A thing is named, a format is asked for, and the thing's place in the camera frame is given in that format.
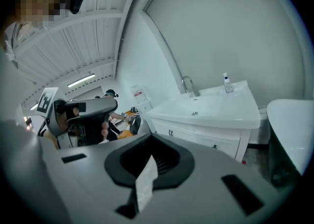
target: bottle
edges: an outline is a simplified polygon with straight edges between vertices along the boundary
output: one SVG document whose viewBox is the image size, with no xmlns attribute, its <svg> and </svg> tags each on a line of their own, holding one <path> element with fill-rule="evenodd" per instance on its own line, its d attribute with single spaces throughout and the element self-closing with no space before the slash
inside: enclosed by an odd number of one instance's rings
<svg viewBox="0 0 314 224">
<path fill-rule="evenodd" d="M 232 84 L 230 82 L 230 80 L 227 77 L 227 73 L 224 73 L 223 76 L 225 77 L 225 89 L 227 93 L 231 93 L 234 91 Z"/>
</svg>

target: hand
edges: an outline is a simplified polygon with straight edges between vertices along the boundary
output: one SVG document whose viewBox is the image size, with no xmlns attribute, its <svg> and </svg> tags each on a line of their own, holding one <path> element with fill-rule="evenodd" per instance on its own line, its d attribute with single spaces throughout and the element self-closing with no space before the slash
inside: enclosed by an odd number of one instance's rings
<svg viewBox="0 0 314 224">
<path fill-rule="evenodd" d="M 73 108 L 73 114 L 77 117 L 79 115 L 79 109 L 78 108 Z M 62 113 L 62 114 L 57 114 L 56 115 L 57 117 L 57 122 L 59 124 L 59 127 L 66 131 L 68 128 L 69 128 L 69 125 L 67 124 L 67 116 L 66 116 L 66 113 Z M 109 124 L 107 122 L 104 122 L 102 124 L 102 136 L 104 138 L 107 137 L 108 135 L 108 128 L 109 128 Z"/>
</svg>

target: faucet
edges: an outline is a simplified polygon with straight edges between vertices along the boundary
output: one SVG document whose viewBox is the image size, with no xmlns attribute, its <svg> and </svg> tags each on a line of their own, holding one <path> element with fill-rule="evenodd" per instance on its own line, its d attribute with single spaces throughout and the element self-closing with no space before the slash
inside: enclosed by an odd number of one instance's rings
<svg viewBox="0 0 314 224">
<path fill-rule="evenodd" d="M 190 82 L 191 82 L 191 85 L 192 85 L 192 91 L 191 91 L 191 92 L 190 92 L 190 91 L 187 89 L 187 87 L 186 87 L 186 84 L 185 84 L 185 81 L 184 81 L 186 78 L 189 78 L 189 79 L 190 79 Z M 185 91 L 186 91 L 187 93 L 189 93 L 190 97 L 198 97 L 198 96 L 200 95 L 200 92 L 197 90 L 197 88 L 196 88 L 196 86 L 194 85 L 194 83 L 193 83 L 191 77 L 189 77 L 189 76 L 184 76 L 184 77 L 182 78 L 181 83 L 182 83 L 182 85 L 183 85 Z"/>
</svg>

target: sink basin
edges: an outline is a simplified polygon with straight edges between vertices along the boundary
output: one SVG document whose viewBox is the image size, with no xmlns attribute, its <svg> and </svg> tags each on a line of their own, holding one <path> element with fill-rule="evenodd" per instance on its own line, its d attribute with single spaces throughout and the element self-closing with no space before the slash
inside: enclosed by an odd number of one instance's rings
<svg viewBox="0 0 314 224">
<path fill-rule="evenodd" d="M 233 84 L 226 93 L 224 86 L 200 91 L 199 97 L 181 94 L 149 111 L 152 118 L 203 126 L 256 129 L 260 113 L 247 81 Z"/>
</svg>

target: ceiling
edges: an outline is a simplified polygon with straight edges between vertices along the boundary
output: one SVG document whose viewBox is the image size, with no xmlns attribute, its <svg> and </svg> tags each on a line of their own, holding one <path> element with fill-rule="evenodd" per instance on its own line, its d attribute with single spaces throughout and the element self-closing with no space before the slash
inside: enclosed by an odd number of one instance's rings
<svg viewBox="0 0 314 224">
<path fill-rule="evenodd" d="M 59 16 L 49 26 L 25 26 L 14 40 L 19 72 L 30 84 L 22 108 L 34 106 L 45 87 L 69 99 L 116 75 L 121 35 L 132 0 L 84 0 L 80 12 Z M 89 74 L 86 82 L 67 85 Z"/>
</svg>

